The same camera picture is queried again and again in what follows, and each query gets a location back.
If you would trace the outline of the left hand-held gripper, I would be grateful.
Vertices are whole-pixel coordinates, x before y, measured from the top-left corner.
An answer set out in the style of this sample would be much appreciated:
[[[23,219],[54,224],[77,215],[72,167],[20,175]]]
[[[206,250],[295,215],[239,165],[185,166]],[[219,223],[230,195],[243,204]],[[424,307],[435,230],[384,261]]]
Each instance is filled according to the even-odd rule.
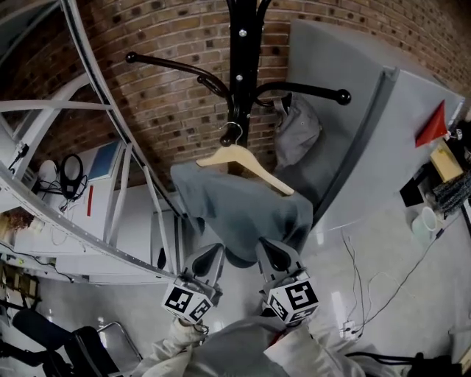
[[[199,248],[187,258],[182,272],[168,285],[161,306],[191,324],[200,323],[222,296],[218,280],[224,260],[221,243]]]

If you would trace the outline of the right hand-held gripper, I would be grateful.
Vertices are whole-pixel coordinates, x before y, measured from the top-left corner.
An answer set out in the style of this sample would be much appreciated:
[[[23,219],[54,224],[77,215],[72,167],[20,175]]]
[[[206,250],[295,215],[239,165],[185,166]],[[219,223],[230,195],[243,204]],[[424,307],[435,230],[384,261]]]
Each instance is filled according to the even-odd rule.
[[[255,251],[265,280],[262,293],[268,306],[286,325],[310,317],[319,300],[299,253],[287,244],[263,237]]]

